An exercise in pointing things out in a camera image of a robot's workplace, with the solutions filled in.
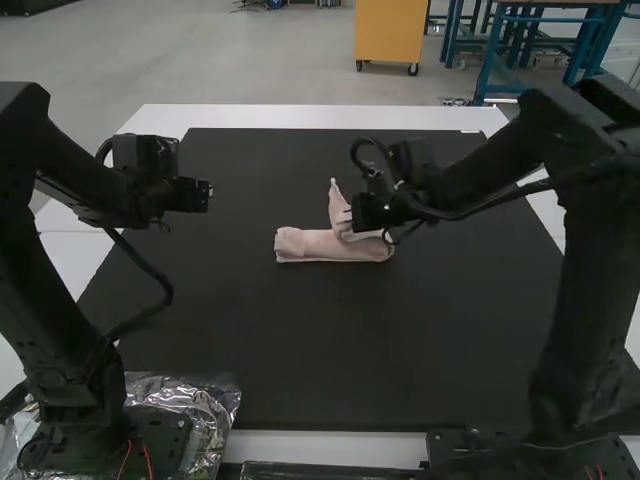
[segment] black mat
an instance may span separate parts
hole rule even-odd
[[[385,264],[278,265],[284,225],[327,228],[329,179],[364,188],[361,134],[415,135],[451,162],[458,132],[191,130],[181,173],[215,189],[204,216],[126,237],[176,286],[154,327],[121,346],[129,370],[235,372],[238,428],[408,430],[522,423],[526,378],[550,325],[561,255],[522,200],[410,237]],[[106,328],[158,287],[114,250],[80,300]]]

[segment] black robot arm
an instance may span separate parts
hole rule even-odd
[[[39,85],[0,82],[0,333],[24,366],[44,428],[60,431],[41,448],[81,435],[78,443],[104,458],[126,444],[130,427],[122,362],[44,251],[29,209],[33,188],[117,235],[116,227],[147,228],[166,211],[206,212],[210,185],[178,176],[175,139],[117,135],[108,168],[51,122],[48,107]],[[23,452],[22,463],[33,467],[45,453]]]
[[[434,225],[557,192],[566,208],[566,252],[553,326],[529,392],[531,438],[546,441],[606,428],[637,382],[629,381],[637,370],[624,346],[640,292],[640,96],[600,77],[573,89],[530,90],[519,104],[516,119],[448,168],[431,160],[420,139],[388,148],[360,140],[352,159],[368,191],[354,197],[352,212],[356,231]],[[388,174],[359,160],[367,143],[382,152]],[[541,165],[549,178],[514,184]]]

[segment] pink towel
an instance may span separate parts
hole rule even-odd
[[[329,189],[329,220],[331,230],[279,228],[274,244],[276,260],[279,263],[384,262],[393,255],[393,246],[382,240],[382,230],[353,232],[351,206],[333,178]]]

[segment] aluminum foil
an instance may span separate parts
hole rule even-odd
[[[182,464],[172,479],[213,479],[222,463],[227,437],[240,406],[241,392],[231,377],[185,378],[152,373],[127,373],[125,406],[145,406],[185,413],[193,422]],[[36,403],[28,404],[4,426],[0,441],[0,480],[94,480],[111,476],[23,473],[16,462],[20,449],[40,422]]]

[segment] concrete floor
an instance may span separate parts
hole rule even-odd
[[[447,3],[434,0],[432,13]],[[145,103],[439,105],[473,95],[480,63],[443,68],[440,36],[425,37],[418,77],[396,65],[357,73],[352,9],[231,8],[231,0],[82,0],[0,18],[0,81],[43,85],[51,117],[91,152]],[[560,75],[542,70],[537,84]]]

